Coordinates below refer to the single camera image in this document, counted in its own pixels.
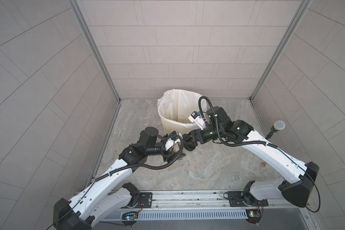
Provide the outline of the black round jar lid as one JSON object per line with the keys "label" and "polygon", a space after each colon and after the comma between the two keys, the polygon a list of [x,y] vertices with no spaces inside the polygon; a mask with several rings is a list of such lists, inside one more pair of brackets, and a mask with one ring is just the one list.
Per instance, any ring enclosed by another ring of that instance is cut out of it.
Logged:
{"label": "black round jar lid", "polygon": [[184,148],[187,151],[193,151],[196,148],[196,145],[191,137],[191,135],[188,134],[184,134],[183,135],[183,139],[184,139]]}

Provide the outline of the black lidded glass jar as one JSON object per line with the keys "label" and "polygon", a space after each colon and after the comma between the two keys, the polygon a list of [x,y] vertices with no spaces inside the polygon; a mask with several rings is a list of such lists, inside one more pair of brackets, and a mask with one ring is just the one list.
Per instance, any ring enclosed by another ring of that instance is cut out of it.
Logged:
{"label": "black lidded glass jar", "polygon": [[177,153],[180,150],[180,147],[181,147],[181,143],[180,142],[175,143],[173,145],[173,147],[172,147],[172,154]]}

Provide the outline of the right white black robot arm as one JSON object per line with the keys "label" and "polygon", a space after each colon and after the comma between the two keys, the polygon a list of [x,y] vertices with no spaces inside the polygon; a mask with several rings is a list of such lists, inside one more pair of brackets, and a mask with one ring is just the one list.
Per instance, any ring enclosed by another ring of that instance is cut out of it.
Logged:
{"label": "right white black robot arm", "polygon": [[260,157],[282,176],[280,179],[266,182],[250,181],[242,192],[242,196],[249,199],[249,206],[254,199],[285,199],[300,208],[307,206],[319,172],[317,164],[305,163],[285,153],[246,122],[231,121],[222,107],[209,109],[207,115],[211,125],[183,135],[187,151],[193,151],[199,144],[214,140],[219,140],[229,147],[243,147]]}

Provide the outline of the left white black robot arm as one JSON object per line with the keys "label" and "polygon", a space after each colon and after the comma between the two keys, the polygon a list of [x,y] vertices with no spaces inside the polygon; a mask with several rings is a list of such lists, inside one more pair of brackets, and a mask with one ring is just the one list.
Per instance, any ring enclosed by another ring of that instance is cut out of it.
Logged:
{"label": "left white black robot arm", "polygon": [[184,150],[181,134],[160,136],[154,127],[140,133],[137,143],[126,147],[112,166],[94,182],[69,200],[54,205],[53,224],[56,230],[90,230],[111,211],[127,207],[143,209],[140,191],[132,183],[112,190],[138,168],[162,170],[178,160]]}

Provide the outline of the cream woven waste bin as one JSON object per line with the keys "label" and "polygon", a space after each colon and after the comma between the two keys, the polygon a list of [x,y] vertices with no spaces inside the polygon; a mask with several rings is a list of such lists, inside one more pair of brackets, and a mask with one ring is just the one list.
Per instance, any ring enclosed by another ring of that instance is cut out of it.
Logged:
{"label": "cream woven waste bin", "polygon": [[199,129],[196,123],[190,122],[187,118],[183,120],[175,121],[161,117],[161,122],[165,133],[169,134],[173,131],[179,132],[180,134],[188,134],[190,131]]}

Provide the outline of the white plastic bin liner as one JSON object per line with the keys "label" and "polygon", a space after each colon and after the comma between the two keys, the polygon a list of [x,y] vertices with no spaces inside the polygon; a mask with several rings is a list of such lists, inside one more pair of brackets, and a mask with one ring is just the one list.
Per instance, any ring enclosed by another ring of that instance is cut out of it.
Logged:
{"label": "white plastic bin liner", "polygon": [[198,100],[201,96],[201,94],[186,90],[168,90],[158,100],[158,114],[160,118],[175,121],[188,119],[192,112],[198,112]]}

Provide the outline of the black stand with round top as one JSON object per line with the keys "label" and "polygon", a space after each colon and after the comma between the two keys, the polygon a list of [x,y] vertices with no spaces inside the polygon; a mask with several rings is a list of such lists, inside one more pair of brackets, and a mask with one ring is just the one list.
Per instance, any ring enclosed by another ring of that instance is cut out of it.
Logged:
{"label": "black stand with round top", "polygon": [[284,121],[278,120],[273,123],[273,126],[271,127],[270,131],[266,135],[265,139],[270,139],[274,133],[281,131],[285,128],[286,124]]}

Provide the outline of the left green circuit board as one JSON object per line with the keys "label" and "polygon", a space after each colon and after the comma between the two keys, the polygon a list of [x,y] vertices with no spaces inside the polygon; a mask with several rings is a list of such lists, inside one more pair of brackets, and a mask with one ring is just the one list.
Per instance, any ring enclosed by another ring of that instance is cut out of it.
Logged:
{"label": "left green circuit board", "polygon": [[135,221],[138,218],[138,212],[127,212],[124,213],[121,217],[123,221]]}

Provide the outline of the green circuit board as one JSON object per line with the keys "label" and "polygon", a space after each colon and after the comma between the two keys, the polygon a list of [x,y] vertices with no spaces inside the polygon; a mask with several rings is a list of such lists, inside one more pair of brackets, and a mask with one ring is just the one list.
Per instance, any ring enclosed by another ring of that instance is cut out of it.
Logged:
{"label": "green circuit board", "polygon": [[262,219],[262,212],[257,209],[247,209],[246,215],[248,217],[247,221],[251,224],[258,224]]}
{"label": "green circuit board", "polygon": [[127,212],[124,213],[121,217],[123,221],[135,221],[138,218],[138,212]]}

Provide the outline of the right green circuit board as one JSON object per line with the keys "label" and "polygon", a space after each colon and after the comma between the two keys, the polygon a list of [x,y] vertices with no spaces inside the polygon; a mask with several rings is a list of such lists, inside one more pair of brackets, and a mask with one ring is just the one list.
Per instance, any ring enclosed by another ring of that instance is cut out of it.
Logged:
{"label": "right green circuit board", "polygon": [[247,209],[246,215],[248,217],[247,221],[251,224],[258,224],[262,219],[262,212],[257,209]]}

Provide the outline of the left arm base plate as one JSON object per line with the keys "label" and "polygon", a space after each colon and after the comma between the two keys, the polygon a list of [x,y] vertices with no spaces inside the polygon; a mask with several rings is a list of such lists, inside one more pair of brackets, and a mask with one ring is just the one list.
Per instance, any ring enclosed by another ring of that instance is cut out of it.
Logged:
{"label": "left arm base plate", "polygon": [[139,192],[131,194],[129,191],[119,191],[114,197],[116,209],[141,209],[150,208],[152,193]]}

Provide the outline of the aluminium mounting rail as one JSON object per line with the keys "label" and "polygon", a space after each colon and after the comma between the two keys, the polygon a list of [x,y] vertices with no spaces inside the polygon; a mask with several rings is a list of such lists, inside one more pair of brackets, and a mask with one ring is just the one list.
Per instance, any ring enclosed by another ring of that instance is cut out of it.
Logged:
{"label": "aluminium mounting rail", "polygon": [[[208,210],[208,209],[252,209],[258,207],[231,207],[224,193],[239,190],[154,190],[140,191],[152,193],[150,208],[142,208],[143,211],[150,210]],[[266,199],[266,209],[284,208],[288,205],[284,199]]]}

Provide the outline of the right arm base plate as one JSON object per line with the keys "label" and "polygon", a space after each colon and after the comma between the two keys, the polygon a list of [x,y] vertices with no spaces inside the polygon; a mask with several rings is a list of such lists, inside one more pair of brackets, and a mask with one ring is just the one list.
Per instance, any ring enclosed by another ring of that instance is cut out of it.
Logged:
{"label": "right arm base plate", "polygon": [[249,192],[243,191],[229,191],[224,193],[224,198],[227,199],[231,207],[267,207],[268,201],[266,199],[257,200]]}

